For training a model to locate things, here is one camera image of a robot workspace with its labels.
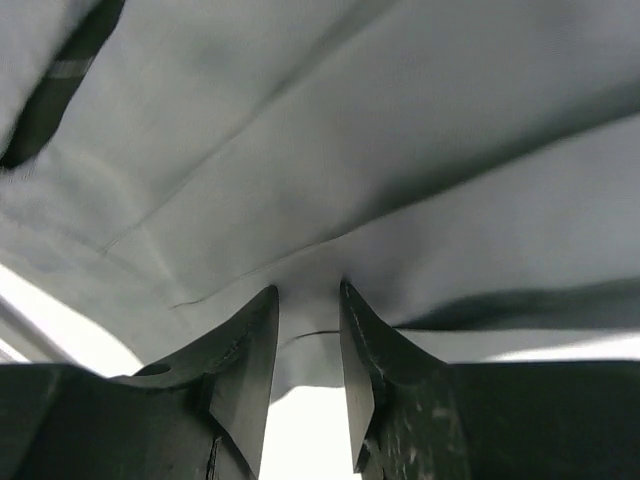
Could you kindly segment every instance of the scratched metal surface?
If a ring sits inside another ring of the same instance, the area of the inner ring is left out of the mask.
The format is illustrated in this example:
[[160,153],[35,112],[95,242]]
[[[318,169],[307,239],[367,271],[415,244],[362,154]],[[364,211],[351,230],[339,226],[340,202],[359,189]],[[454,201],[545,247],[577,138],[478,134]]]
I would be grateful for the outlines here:
[[443,376],[436,371],[423,383],[394,386],[378,436],[388,480],[471,480],[457,406]]

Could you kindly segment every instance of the gray cloth cover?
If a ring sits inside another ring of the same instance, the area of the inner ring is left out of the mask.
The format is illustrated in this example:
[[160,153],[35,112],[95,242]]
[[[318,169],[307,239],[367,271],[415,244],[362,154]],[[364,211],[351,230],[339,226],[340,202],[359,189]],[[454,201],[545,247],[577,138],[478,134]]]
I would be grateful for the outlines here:
[[[88,3],[0,4],[0,137]],[[50,30],[14,30],[27,4]],[[0,179],[0,262],[143,362],[275,283],[276,392],[335,383],[335,335],[293,339],[337,328],[344,275],[394,325],[635,278],[638,25],[636,0],[128,0]]]

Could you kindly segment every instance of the gray fabric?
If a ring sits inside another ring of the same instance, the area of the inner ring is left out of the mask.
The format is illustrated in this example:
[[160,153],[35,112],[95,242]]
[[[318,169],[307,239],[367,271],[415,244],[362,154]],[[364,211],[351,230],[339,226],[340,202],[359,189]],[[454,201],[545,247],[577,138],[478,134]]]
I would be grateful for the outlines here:
[[64,40],[98,0],[0,3],[0,155],[16,116]]
[[0,261],[145,362],[269,283],[284,345],[337,327],[345,274],[394,324],[638,276],[639,23],[632,0],[129,0],[0,185]]

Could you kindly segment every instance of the dark strap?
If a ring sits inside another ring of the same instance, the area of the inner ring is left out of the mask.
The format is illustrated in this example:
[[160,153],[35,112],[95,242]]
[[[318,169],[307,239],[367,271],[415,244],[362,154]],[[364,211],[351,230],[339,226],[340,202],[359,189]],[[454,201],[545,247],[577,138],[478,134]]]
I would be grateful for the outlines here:
[[51,140],[91,62],[115,29],[123,5],[124,0],[102,0],[71,35],[27,100],[0,167],[21,165]]

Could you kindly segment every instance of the tarp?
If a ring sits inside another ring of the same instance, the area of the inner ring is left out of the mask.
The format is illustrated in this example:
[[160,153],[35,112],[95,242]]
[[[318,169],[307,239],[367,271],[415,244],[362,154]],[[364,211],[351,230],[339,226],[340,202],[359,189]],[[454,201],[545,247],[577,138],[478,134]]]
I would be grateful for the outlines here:
[[[0,4],[0,138],[93,2],[44,3]],[[0,263],[143,362],[276,284],[278,392],[340,381],[343,276],[394,325],[633,279],[639,24],[632,0],[127,0],[0,178]]]

